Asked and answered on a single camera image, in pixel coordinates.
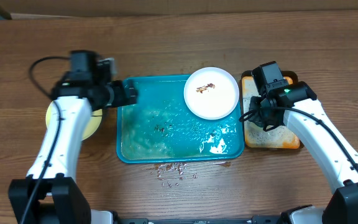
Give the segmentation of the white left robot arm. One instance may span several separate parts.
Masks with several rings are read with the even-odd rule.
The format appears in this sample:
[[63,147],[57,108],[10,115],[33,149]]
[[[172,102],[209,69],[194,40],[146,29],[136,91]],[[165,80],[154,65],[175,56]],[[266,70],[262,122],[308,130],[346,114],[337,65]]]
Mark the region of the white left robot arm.
[[18,223],[113,223],[109,211],[92,210],[75,182],[83,133],[99,109],[133,105],[132,81],[59,81],[51,92],[52,116],[40,152],[8,197]]

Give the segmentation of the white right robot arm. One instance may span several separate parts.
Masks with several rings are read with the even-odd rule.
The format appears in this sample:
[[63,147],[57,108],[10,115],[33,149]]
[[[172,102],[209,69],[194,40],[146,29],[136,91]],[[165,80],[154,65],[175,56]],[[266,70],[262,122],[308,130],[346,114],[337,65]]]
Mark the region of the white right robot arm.
[[287,210],[279,223],[358,223],[358,153],[333,125],[316,93],[305,83],[287,80],[256,84],[258,96],[242,115],[264,131],[287,127],[323,171],[332,197],[325,208]]

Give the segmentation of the yellow plate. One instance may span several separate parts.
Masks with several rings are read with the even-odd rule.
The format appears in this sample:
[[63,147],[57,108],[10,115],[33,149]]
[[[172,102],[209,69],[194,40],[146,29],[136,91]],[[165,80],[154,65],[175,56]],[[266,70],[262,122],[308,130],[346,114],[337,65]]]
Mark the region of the yellow plate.
[[[49,127],[50,124],[51,114],[52,114],[52,103],[49,104],[45,114],[45,124],[47,128]],[[88,139],[98,130],[103,120],[103,115],[104,112],[102,110],[97,110],[93,112],[91,119],[88,121],[88,124],[84,130],[82,140]]]

